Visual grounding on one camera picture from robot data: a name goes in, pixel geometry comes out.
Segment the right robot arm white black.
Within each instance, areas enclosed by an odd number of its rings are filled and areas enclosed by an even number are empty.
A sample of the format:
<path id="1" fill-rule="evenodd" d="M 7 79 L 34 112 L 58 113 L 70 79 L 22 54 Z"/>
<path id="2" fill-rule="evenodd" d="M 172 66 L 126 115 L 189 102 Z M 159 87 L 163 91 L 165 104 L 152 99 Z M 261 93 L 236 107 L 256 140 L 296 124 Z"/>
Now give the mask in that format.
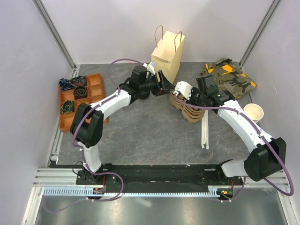
<path id="1" fill-rule="evenodd" d="M 186 85 L 187 102 L 212 109 L 233 128 L 249 151 L 245 160 L 223 163 L 215 172 L 216 182 L 223 185 L 238 175 L 260 181 L 280 171 L 285 164 L 286 142 L 281 137 L 272 137 L 254 123 L 231 92 L 219 90 L 213 76 L 198 78 L 197 83 L 198 87 Z"/>

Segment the brown cardboard cup carrier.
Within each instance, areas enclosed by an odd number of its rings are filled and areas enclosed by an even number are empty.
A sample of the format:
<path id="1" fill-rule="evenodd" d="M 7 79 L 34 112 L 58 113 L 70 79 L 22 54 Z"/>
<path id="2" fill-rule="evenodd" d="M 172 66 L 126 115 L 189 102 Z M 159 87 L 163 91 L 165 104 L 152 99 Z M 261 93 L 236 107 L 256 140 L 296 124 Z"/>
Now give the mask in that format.
<path id="1" fill-rule="evenodd" d="M 185 119 L 187 119 L 189 123 L 197 123 L 197 122 L 201 121 L 205 115 L 206 110 L 204 110 L 204 109 L 195 109 L 195 108 L 192 108 L 190 106 L 186 106 L 186 105 L 180 103 L 175 98 L 173 91 L 171 91 L 171 94 L 170 94 L 170 101 L 177 110 L 181 110 L 183 117 Z"/>

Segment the beige paper bag with handles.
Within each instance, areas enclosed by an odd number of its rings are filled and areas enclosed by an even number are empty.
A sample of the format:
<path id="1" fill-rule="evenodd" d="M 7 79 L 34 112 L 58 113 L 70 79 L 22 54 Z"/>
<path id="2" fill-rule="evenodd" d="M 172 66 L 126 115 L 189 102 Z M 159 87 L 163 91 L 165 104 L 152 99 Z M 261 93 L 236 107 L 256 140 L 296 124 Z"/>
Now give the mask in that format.
<path id="1" fill-rule="evenodd" d="M 180 62 L 185 42 L 185 35 L 181 31 L 164 32 L 159 25 L 154 32 L 156 47 L 151 54 L 151 60 L 156 62 L 155 71 L 161 70 L 170 83 L 173 83 L 180 68 Z"/>

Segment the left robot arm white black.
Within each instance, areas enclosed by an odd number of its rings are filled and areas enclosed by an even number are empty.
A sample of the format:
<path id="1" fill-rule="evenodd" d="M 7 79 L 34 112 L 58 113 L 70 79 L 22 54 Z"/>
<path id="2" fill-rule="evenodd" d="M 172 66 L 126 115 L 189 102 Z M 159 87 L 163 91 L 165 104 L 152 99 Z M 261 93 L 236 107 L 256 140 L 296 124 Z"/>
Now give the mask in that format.
<path id="1" fill-rule="evenodd" d="M 99 184 L 103 179 L 103 173 L 99 170 L 102 162 L 98 143 L 103 134 L 104 120 L 138 99 L 146 99 L 150 94 L 161 96 L 174 89 L 175 86 L 161 70 L 152 73 L 145 66 L 135 66 L 131 76 L 113 94 L 93 104 L 82 103 L 78 106 L 70 133 L 73 135 L 73 145 L 82 152 L 88 181 Z"/>

